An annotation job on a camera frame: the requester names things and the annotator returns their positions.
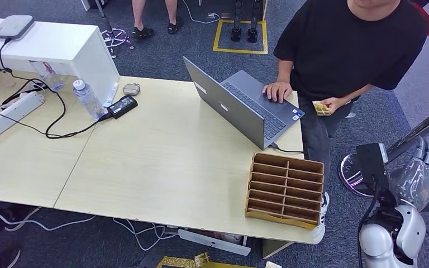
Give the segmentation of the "person's left hand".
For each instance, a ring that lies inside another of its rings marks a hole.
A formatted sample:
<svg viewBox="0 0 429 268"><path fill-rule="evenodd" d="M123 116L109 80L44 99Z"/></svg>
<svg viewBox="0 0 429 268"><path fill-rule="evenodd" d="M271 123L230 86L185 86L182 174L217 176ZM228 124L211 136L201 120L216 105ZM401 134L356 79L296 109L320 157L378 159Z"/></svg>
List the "person's left hand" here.
<svg viewBox="0 0 429 268"><path fill-rule="evenodd" d="M330 115L341 108L345 104L345 101L343 98L332 97L320 101L320 104L324 108L325 113Z"/></svg>

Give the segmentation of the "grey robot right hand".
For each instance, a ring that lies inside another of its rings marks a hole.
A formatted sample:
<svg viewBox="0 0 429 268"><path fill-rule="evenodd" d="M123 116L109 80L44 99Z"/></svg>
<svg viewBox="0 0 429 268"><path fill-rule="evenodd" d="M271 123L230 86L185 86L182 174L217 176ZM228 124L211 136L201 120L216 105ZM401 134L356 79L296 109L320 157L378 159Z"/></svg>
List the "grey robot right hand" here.
<svg viewBox="0 0 429 268"><path fill-rule="evenodd" d="M429 141L422 137L404 168L390 175L390 191L397 201L408 202L419 212L429 212Z"/></svg>

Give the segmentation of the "person's right hand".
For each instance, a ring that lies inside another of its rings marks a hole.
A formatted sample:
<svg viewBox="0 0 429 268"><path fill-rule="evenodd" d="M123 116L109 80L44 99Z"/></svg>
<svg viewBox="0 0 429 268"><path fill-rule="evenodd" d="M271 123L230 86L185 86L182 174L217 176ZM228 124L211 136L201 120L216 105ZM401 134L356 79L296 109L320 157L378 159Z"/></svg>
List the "person's right hand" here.
<svg viewBox="0 0 429 268"><path fill-rule="evenodd" d="M292 92L293 89L287 82L274 82L266 85L262 90L262 93L266 95L267 99L277 103L283 103Z"/></svg>

